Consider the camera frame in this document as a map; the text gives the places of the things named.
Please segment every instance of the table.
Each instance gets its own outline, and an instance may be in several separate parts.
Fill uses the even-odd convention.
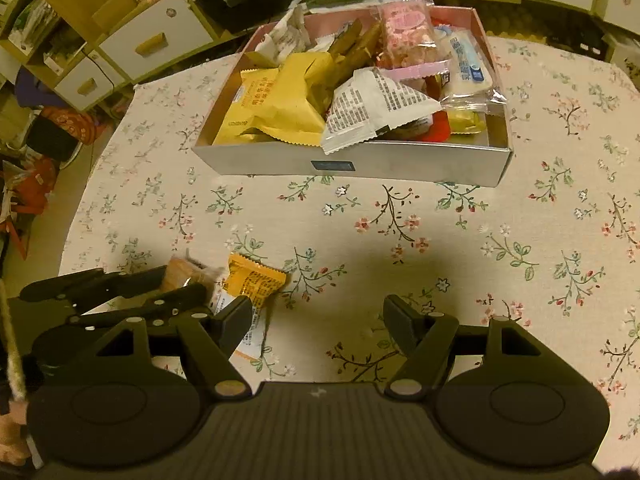
[[[496,189],[217,176],[190,147],[229,56],[136,89],[89,179],[60,273],[135,272],[187,248],[221,272],[230,251],[286,270],[262,355],[232,357],[254,388],[390,378],[403,357],[380,319],[387,294],[462,324],[510,316],[610,403],[596,465],[637,465],[640,95],[609,64],[490,44],[516,149]]]

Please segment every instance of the clear plastic wrapper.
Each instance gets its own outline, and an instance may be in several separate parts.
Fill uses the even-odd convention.
[[[450,72],[442,76],[443,106],[478,112],[500,112],[506,98],[495,83],[495,74],[478,45],[466,28],[439,25],[441,46],[451,58]]]
[[[378,67],[394,81],[448,71],[446,53],[438,46],[424,0],[405,0],[378,7],[383,23],[383,50]]]

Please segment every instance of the yellow snack package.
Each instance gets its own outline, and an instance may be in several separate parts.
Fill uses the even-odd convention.
[[[277,68],[245,70],[241,72],[242,86],[226,111],[214,144],[245,144],[273,140],[267,134],[251,130],[254,113],[271,93],[278,76]]]
[[[284,285],[287,275],[245,258],[229,255],[229,276],[222,288],[233,297],[247,296],[254,308],[261,309],[264,300]]]
[[[313,98],[310,88],[314,86],[317,92],[324,88],[333,80],[334,70],[334,58],[327,52],[290,54],[250,126],[284,142],[320,146],[322,114],[330,101],[327,104],[326,99]],[[333,88],[324,93],[333,95]]]
[[[247,296],[254,304],[254,316],[249,332],[236,349],[236,353],[249,359],[260,359],[266,335],[266,309],[264,301],[287,279],[286,273],[251,261],[240,254],[229,255],[229,276],[222,285],[214,314],[220,312],[238,296]]]

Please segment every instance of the yellow wrapper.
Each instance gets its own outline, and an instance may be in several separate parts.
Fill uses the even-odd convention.
[[[486,129],[480,115],[471,110],[446,110],[454,134],[478,134]]]
[[[324,95],[332,96],[334,91],[325,87],[333,80],[334,69],[334,59],[327,52],[290,54],[280,66],[270,94],[255,110],[250,126],[284,142],[320,146],[324,131],[321,114],[331,104]],[[322,96],[312,95],[311,87]]]
[[[277,68],[245,70],[240,74],[242,86],[236,92],[225,119],[214,140],[214,144],[244,144],[273,140],[267,134],[251,130],[255,111],[262,105],[273,89],[278,76]]]
[[[240,254],[229,255],[229,277],[224,290],[237,298],[247,296],[255,309],[262,308],[264,300],[284,285],[287,275],[251,261]]]

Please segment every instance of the white snack wrapper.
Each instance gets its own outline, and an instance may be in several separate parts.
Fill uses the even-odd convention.
[[[280,64],[292,52],[304,52],[312,45],[305,28],[305,17],[301,6],[296,6],[276,23],[273,30],[265,34],[255,51],[270,61]]]
[[[229,294],[226,290],[220,290],[215,306],[211,306],[213,313],[219,313],[234,299],[235,297]],[[238,345],[238,348],[236,348],[236,351],[241,352],[252,359],[260,359],[260,356],[262,355],[262,343],[264,342],[265,335],[266,309],[261,308],[260,310],[257,310],[254,308],[251,328],[242,338],[242,341]]]
[[[376,67],[361,68],[334,91],[320,146],[329,155],[439,110],[435,99],[393,81]]]

